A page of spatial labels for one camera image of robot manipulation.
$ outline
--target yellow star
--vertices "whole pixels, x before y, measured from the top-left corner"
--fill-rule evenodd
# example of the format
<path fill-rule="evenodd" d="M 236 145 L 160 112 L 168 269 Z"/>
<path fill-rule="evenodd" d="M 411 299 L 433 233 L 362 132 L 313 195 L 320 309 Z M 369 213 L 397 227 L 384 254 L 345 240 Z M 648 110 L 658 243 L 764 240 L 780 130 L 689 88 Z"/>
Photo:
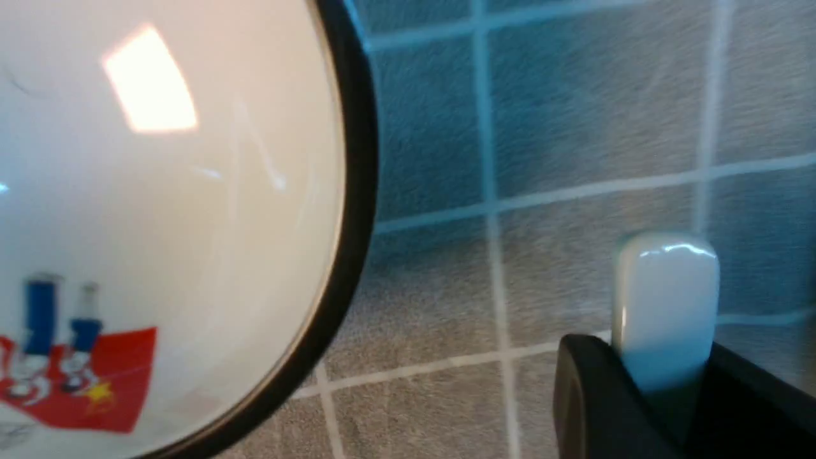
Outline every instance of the yellow star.
<path fill-rule="evenodd" d="M 105 382 L 91 387 L 85 396 L 91 399 L 91 403 L 98 403 L 113 397 L 113 392 L 110 390 L 110 383 Z"/>
<path fill-rule="evenodd" d="M 110 382 L 104 382 L 91 387 L 85 393 L 85 396 L 91 402 L 87 409 L 89 414 L 99 411 L 108 411 L 113 408 L 113 405 L 116 403 L 116 397 L 110 389 Z"/>

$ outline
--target white bowl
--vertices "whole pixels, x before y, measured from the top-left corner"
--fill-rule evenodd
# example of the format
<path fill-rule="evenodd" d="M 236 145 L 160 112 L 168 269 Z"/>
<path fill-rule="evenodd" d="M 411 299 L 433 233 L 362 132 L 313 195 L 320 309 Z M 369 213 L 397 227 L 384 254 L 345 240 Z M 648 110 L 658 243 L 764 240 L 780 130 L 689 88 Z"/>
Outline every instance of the white bowl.
<path fill-rule="evenodd" d="M 199 457 L 296 389 L 373 219 L 344 14 L 0 2 L 0 455 Z"/>

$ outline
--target tile grout line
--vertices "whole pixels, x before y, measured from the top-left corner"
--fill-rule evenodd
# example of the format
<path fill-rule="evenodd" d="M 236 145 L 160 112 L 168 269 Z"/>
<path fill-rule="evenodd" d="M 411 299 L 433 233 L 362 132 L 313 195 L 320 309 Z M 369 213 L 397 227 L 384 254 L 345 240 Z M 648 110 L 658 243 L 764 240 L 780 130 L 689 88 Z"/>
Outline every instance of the tile grout line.
<path fill-rule="evenodd" d="M 516 399 L 516 375 L 509 354 L 507 294 L 504 287 L 501 228 L 499 225 L 498 198 L 496 192 L 496 167 L 494 159 L 493 106 L 490 98 L 490 46 L 486 0 L 471 1 L 473 30 L 473 83 L 477 100 L 479 146 L 481 152 L 481 183 L 485 200 L 487 251 L 490 263 L 490 284 L 496 321 L 496 338 L 499 344 L 499 365 L 502 377 L 504 415 L 507 429 L 508 458 L 521 457 L 521 433 L 518 425 Z"/>
<path fill-rule="evenodd" d="M 320 402 L 323 406 L 323 416 L 326 419 L 326 430 L 329 435 L 331 445 L 331 455 L 334 459 L 345 459 L 343 454 L 343 440 L 340 437 L 340 427 L 337 422 L 335 402 L 331 398 L 329 389 L 329 376 L 326 374 L 326 364 L 321 361 L 314 368 L 314 376 L 317 380 L 317 392 L 320 394 Z"/>
<path fill-rule="evenodd" d="M 793 310 L 790 312 L 779 314 L 759 314 L 759 315 L 722 314 L 717 317 L 717 325 L 718 326 L 743 325 L 751 327 L 786 327 L 796 325 L 797 323 L 802 323 L 812 318 L 816 318 L 816 307 L 809 306 L 805 308 L 800 308 L 798 310 Z M 602 330 L 592 334 L 598 336 L 604 341 L 608 341 L 610 339 L 609 330 Z M 345 377 L 335 381 L 325 381 L 325 384 L 323 385 L 320 384 L 321 378 L 318 376 L 317 385 L 311 385 L 309 387 L 301 388 L 297 390 L 292 395 L 291 398 L 305 399 L 307 397 L 313 397 L 315 395 L 320 395 L 322 397 L 323 394 L 330 394 L 335 390 L 348 389 L 351 387 L 357 387 L 366 384 L 387 382 L 403 377 L 413 377 L 433 372 L 440 372 L 443 370 L 449 370 L 452 368 L 467 367 L 483 363 L 499 362 L 502 358 L 506 357 L 509 357 L 510 360 L 523 359 L 524 357 L 546 354 L 547 352 L 556 352 L 558 351 L 558 343 L 559 341 L 549 341 L 537 345 L 511 348 L 506 353 L 493 351 L 481 354 L 460 355 L 458 357 L 451 357 L 448 359 L 437 360 L 434 362 L 411 365 L 409 367 L 399 367 L 394 368 L 392 370 L 385 370 L 382 372 L 368 373 L 354 377 Z M 330 404 L 332 405 L 331 409 L 333 411 L 334 406 L 331 401 Z"/>
<path fill-rule="evenodd" d="M 797 169 L 816 165 L 816 152 L 789 156 L 786 158 L 758 159 L 740 163 L 721 164 L 709 167 L 706 172 L 698 170 L 668 174 L 665 176 L 638 177 L 620 180 L 608 180 L 579 185 L 570 188 L 532 193 L 514 198 L 499 200 L 495 206 L 496 212 L 524 209 L 558 203 L 570 199 L 589 198 L 600 194 L 619 193 L 623 191 L 637 191 L 643 189 L 657 189 L 668 186 L 688 185 L 700 180 L 715 180 L 731 176 L 774 172 L 787 169 Z M 463 220 L 477 216 L 484 216 L 489 209 L 485 204 L 473 204 L 465 207 L 454 207 L 442 211 L 426 212 L 414 216 L 406 216 L 393 220 L 381 221 L 377 224 L 377 234 L 393 231 L 410 230 L 421 226 L 436 225 L 450 221 Z"/>
<path fill-rule="evenodd" d="M 700 181 L 697 183 L 694 197 L 694 232 L 701 235 L 705 235 L 708 230 L 712 183 L 709 170 L 714 162 L 719 136 L 723 74 L 728 61 L 731 19 L 734 15 L 733 0 L 716 0 L 712 4 L 712 10 L 712 30 L 708 39 L 705 67 L 706 87 L 697 147 Z"/>
<path fill-rule="evenodd" d="M 367 43 L 369 51 L 382 51 L 400 47 L 422 45 L 446 38 L 466 37 L 476 29 L 495 30 L 504 27 L 542 22 L 559 17 L 576 16 L 594 11 L 629 7 L 653 0 L 581 0 L 573 2 L 544 4 L 522 7 L 499 13 L 487 14 L 481 11 L 481 22 L 472 18 L 452 20 L 442 24 L 425 25 L 374 35 Z"/>

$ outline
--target black holder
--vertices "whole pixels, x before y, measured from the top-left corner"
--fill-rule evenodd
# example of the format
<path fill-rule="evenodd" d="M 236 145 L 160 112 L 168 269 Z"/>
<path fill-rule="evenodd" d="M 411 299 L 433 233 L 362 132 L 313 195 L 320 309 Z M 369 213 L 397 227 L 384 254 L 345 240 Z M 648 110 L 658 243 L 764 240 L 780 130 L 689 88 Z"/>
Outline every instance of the black holder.
<path fill-rule="evenodd" d="M 717 343 L 685 443 L 595 336 L 561 339 L 552 413 L 564 459 L 816 457 L 816 399 Z"/>

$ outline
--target blue tile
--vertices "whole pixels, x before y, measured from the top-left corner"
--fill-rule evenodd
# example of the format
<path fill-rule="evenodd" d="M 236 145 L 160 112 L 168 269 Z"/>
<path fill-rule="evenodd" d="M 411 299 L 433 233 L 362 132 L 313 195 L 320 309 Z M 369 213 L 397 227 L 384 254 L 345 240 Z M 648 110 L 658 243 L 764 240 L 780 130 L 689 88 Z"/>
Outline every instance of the blue tile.
<path fill-rule="evenodd" d="M 379 220 L 481 201 L 469 38 L 373 55 L 381 131 Z"/>
<path fill-rule="evenodd" d="M 708 2 L 651 2 L 490 35 L 499 192 L 695 165 Z"/>
<path fill-rule="evenodd" d="M 535 7 L 552 3 L 566 3 L 571 0 L 486 0 L 487 11 L 500 12 L 523 7 Z"/>
<path fill-rule="evenodd" d="M 412 29 L 470 15 L 470 0 L 354 0 L 368 34 Z"/>
<path fill-rule="evenodd" d="M 816 3 L 735 4 L 717 162 L 814 151 Z"/>
<path fill-rule="evenodd" d="M 720 257 L 720 312 L 765 314 L 816 300 L 816 167 L 720 179 L 709 238 Z"/>

